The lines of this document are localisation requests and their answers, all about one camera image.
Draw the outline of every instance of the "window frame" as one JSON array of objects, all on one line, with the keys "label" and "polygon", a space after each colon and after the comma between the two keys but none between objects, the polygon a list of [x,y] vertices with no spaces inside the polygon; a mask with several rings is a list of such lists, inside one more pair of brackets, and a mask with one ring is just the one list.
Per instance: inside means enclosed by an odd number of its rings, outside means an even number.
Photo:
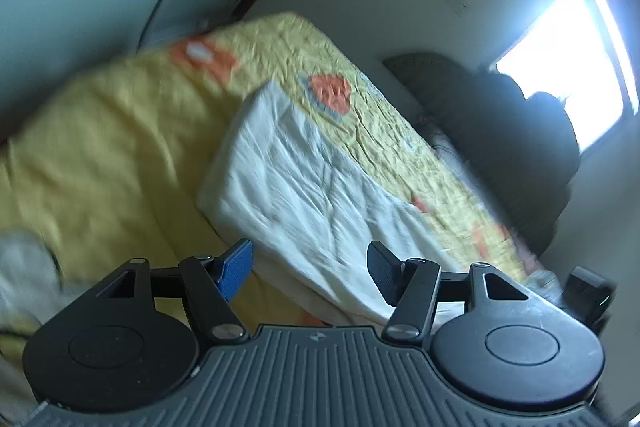
[{"label": "window frame", "polygon": [[[536,24],[537,20],[542,16],[543,13],[551,6],[551,4],[555,2],[552,0],[551,3],[541,12],[536,18],[527,26],[527,29],[518,36],[518,38],[506,49],[504,50],[495,60],[492,60],[489,65],[485,68],[488,71],[497,72],[497,64],[498,62],[507,55],[512,49],[514,49],[524,37],[526,37],[533,26]],[[591,155],[593,150],[600,149],[603,142],[607,142],[609,139],[607,137],[612,136],[612,134],[616,134],[616,129],[619,129],[624,125],[625,122],[631,120],[634,117],[633,108],[631,104],[631,99],[629,97],[628,90],[626,89],[625,79],[622,74],[622,67],[620,66],[620,60],[618,59],[618,54],[615,51],[613,40],[607,29],[607,25],[605,23],[604,17],[600,12],[595,0],[584,0],[584,3],[587,5],[591,18],[598,29],[598,33],[600,35],[600,39],[602,40],[602,44],[604,45],[604,49],[613,65],[614,72],[616,73],[616,79],[618,81],[618,87],[620,88],[620,95],[622,96],[622,113],[620,117],[616,120],[616,122],[609,127],[603,134],[598,137],[593,143],[591,143],[586,149],[580,151],[580,158],[585,158],[585,155]]]}]

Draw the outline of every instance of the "bed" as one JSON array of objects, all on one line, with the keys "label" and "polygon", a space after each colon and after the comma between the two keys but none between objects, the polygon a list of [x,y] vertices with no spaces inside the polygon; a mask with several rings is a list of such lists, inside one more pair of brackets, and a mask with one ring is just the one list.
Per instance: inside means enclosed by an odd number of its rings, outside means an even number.
[{"label": "bed", "polygon": [[[274,82],[347,158],[419,210],[462,267],[487,261],[526,277],[508,230],[382,93],[311,23],[293,14],[237,23],[83,73],[0,156],[0,231],[34,233],[64,284],[90,283],[132,257],[175,266],[228,244],[196,197],[239,108]],[[318,324],[256,274],[232,302],[250,328]],[[179,302],[157,308],[185,320]],[[28,313],[2,327],[29,333]],[[13,351],[2,338],[3,352]]]}]

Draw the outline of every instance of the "logo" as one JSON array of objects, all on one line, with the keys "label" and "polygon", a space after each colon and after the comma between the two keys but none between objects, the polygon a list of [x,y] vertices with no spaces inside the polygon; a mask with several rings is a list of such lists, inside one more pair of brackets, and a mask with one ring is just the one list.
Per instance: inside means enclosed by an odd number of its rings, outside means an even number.
[{"label": "logo", "polygon": [[311,333],[311,335],[309,335],[309,338],[314,342],[321,342],[325,340],[326,335],[321,331],[316,331],[316,333]]}]

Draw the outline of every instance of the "orange pattern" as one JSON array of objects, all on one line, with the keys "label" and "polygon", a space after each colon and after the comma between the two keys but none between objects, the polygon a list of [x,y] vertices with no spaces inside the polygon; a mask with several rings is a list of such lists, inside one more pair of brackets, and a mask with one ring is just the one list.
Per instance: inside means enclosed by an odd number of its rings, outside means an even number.
[{"label": "orange pattern", "polygon": [[223,86],[229,83],[231,72],[238,66],[238,60],[232,53],[206,37],[178,42],[171,47],[170,55],[178,63],[187,63],[196,70],[207,71]]},{"label": "orange pattern", "polygon": [[474,239],[474,245],[476,245],[476,250],[478,250],[480,257],[482,257],[483,259],[488,259],[489,249],[487,248],[484,233],[482,233],[482,228],[480,227],[479,223],[476,223],[474,225],[474,231],[472,235]]},{"label": "orange pattern", "polygon": [[423,214],[429,214],[429,212],[431,212],[431,209],[429,208],[429,205],[427,205],[424,200],[418,196],[417,194],[412,194],[411,195],[411,204],[413,206],[416,206],[418,208],[418,210],[421,211],[421,213]]},{"label": "orange pattern", "polygon": [[343,76],[313,74],[309,77],[309,88],[319,102],[340,116],[344,116],[351,109],[351,86]]}]

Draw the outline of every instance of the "black plastic base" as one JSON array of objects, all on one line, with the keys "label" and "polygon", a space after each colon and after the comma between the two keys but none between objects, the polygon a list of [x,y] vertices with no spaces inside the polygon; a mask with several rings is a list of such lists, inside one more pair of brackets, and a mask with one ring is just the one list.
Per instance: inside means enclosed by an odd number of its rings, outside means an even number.
[{"label": "black plastic base", "polygon": [[150,407],[90,415],[45,405],[25,427],[605,427],[585,404],[548,413],[484,406],[454,390],[426,354],[372,328],[262,327],[211,349],[201,370]]}]

